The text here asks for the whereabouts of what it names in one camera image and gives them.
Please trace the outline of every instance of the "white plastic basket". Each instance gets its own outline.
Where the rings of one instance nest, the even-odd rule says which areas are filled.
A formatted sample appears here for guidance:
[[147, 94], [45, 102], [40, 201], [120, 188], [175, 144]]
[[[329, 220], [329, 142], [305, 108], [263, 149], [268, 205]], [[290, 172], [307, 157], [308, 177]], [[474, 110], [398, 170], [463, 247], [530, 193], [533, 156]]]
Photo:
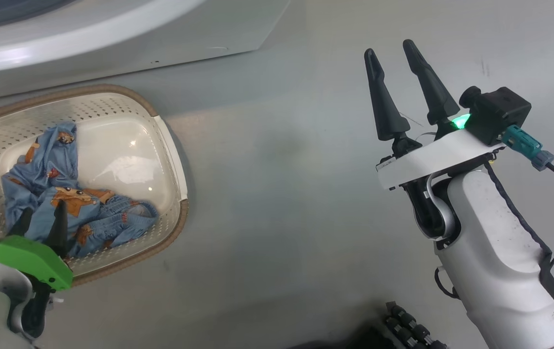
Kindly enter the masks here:
[[[0, 176], [38, 135], [62, 121], [77, 123], [80, 185], [149, 200], [160, 213], [157, 223], [137, 240], [70, 260], [76, 286], [170, 245], [184, 227], [188, 197], [180, 157], [166, 124], [143, 97], [115, 85], [69, 89], [0, 108]], [[3, 229], [1, 185], [0, 218]]]

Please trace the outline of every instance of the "washing machine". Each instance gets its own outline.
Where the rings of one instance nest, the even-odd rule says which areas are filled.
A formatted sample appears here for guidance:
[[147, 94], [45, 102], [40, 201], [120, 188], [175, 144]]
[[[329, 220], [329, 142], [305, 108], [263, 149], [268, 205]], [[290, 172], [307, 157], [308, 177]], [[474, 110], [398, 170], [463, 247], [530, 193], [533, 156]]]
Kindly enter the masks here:
[[257, 49], [289, 0], [0, 0], [0, 96]]

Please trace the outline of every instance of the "washing machine door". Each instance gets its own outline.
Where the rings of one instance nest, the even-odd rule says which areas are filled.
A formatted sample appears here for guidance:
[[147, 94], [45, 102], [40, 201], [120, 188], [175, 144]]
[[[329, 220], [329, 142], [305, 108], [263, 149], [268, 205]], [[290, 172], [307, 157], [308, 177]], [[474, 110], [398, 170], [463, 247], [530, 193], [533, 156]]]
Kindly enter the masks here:
[[111, 46], [205, 0], [0, 0], [0, 70]]

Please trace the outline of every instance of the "gray floor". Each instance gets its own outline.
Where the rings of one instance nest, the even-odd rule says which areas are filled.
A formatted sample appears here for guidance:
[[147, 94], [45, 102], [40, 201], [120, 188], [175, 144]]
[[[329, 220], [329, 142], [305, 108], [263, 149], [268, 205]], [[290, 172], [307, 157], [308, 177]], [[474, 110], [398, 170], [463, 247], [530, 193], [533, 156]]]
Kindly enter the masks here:
[[[531, 101], [525, 129], [554, 153], [554, 2], [297, 0], [259, 51], [98, 81], [135, 89], [171, 126], [190, 217], [159, 255], [64, 292], [40, 345], [279, 349], [341, 338], [397, 301], [455, 349], [485, 348], [436, 288], [405, 193], [377, 182], [390, 144], [376, 139], [366, 48], [410, 135], [432, 130], [404, 38], [455, 98], [476, 84]], [[508, 151], [496, 168], [554, 250], [554, 175]]]

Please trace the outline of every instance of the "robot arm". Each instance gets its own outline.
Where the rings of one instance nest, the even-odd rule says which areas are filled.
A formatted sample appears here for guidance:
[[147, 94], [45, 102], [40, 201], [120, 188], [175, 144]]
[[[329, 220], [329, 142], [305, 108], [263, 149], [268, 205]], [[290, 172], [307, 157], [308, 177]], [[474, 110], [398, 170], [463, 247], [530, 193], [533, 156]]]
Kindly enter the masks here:
[[408, 139], [408, 121], [395, 108], [368, 49], [379, 139], [394, 140], [394, 154], [377, 166], [381, 185], [407, 192], [419, 228], [434, 241], [456, 296], [491, 349], [554, 348], [550, 249], [520, 216], [489, 164], [506, 145], [539, 170], [552, 161], [519, 128], [531, 104], [508, 88], [482, 94], [472, 87], [460, 98], [470, 108], [468, 121], [450, 122], [459, 112], [456, 102], [412, 41], [404, 42], [404, 50], [423, 89], [427, 119], [438, 132], [427, 146]]
[[42, 335], [51, 294], [71, 287], [73, 274], [62, 260], [68, 232], [64, 201], [44, 243], [23, 237], [31, 210], [0, 239], [0, 348], [34, 348]]

